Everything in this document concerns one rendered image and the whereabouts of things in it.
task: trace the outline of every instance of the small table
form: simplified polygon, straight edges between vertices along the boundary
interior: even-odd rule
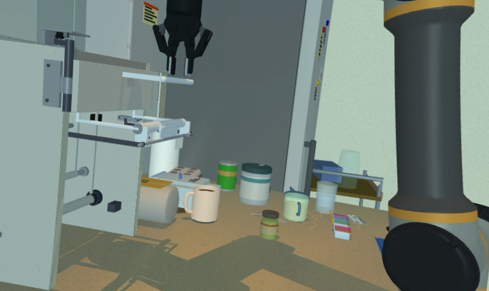
[[[383,178],[373,178],[367,175],[367,171],[364,171],[363,175],[360,174],[351,174],[351,173],[341,173],[335,171],[326,171],[326,170],[317,170],[314,169],[314,173],[322,173],[322,174],[330,174],[341,176],[343,178],[356,178],[358,179],[357,187],[355,189],[346,189],[338,186],[338,190],[336,192],[337,195],[342,195],[345,197],[356,197],[360,199],[359,206],[364,205],[364,199],[375,201],[375,209],[380,209],[380,202],[383,198],[382,193],[382,184]],[[373,180],[380,181],[380,185],[377,187]],[[313,179],[311,182],[311,191],[316,192],[318,188],[318,181],[321,181],[317,176],[313,175]]]

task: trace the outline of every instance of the white wall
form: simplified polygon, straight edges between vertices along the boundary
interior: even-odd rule
[[[461,105],[464,192],[489,205],[489,4],[476,0],[462,26]],[[316,130],[316,159],[338,162],[360,152],[360,173],[385,179],[380,209],[397,192],[394,36],[383,26],[383,2],[334,0]],[[358,199],[337,197],[358,205]],[[374,201],[364,200],[373,208]]]

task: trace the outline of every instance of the mug handle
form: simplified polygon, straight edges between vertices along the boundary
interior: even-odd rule
[[[295,215],[300,216],[301,215],[301,202],[297,202],[297,206],[299,207],[299,211]]]
[[[185,212],[187,213],[193,213],[193,211],[188,208],[188,197],[190,197],[194,193],[194,191],[189,191],[185,194],[185,197],[183,198],[183,207],[185,208]]]

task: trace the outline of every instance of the warning label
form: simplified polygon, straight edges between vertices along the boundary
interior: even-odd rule
[[[158,24],[158,8],[145,2],[143,6],[143,22],[148,25]]]

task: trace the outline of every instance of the wooden shelf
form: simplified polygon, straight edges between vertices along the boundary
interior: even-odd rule
[[[317,176],[313,175],[313,181],[311,182],[311,191],[316,191],[318,181],[320,181],[320,179]],[[346,189],[338,186],[336,194],[345,197],[356,197],[357,199],[382,201],[382,196],[377,197],[377,191],[371,185],[371,182],[367,180],[358,180],[357,187],[355,189]]]

